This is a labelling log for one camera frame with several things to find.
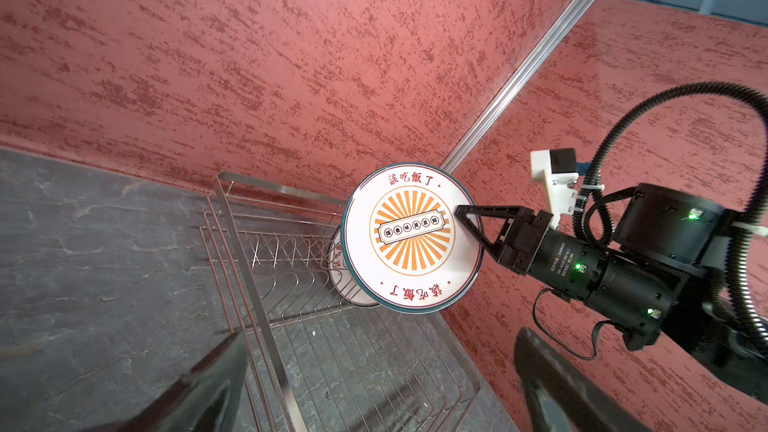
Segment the orange sunburst green rim plate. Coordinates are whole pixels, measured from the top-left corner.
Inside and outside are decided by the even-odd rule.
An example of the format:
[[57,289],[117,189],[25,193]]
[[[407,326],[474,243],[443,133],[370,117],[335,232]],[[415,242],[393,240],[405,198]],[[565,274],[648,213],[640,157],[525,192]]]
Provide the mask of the orange sunburst green rim plate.
[[358,285],[348,269],[342,252],[340,228],[337,228],[331,237],[326,261],[331,282],[342,299],[357,307],[378,306],[378,302]]

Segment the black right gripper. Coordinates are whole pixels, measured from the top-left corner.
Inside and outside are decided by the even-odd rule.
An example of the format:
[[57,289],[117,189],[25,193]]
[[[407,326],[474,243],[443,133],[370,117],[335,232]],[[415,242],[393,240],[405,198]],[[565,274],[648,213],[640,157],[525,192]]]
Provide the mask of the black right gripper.
[[526,275],[553,215],[521,206],[459,205],[454,216],[497,263]]

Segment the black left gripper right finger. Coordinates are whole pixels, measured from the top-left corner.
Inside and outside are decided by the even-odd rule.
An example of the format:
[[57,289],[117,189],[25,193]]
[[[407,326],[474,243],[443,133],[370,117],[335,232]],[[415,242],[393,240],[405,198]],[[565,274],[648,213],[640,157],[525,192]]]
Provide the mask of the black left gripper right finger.
[[514,361],[534,431],[646,431],[530,328],[516,336]]

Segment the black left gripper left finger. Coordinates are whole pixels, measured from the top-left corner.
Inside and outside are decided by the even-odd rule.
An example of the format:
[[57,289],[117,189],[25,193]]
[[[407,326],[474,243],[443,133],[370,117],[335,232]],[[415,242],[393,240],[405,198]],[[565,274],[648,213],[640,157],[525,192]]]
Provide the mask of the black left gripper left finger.
[[231,431],[248,366],[246,336],[236,331],[137,415],[93,431]]

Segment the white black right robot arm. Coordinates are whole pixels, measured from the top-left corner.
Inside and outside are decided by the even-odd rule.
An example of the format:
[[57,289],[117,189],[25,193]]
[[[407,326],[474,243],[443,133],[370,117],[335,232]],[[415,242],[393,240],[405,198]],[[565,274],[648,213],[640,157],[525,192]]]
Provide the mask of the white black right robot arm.
[[641,184],[609,195],[628,206],[607,244],[553,230],[547,212],[461,205],[458,221],[499,265],[583,303],[630,351],[667,336],[716,378],[767,398],[767,322],[747,283],[764,208],[739,213]]

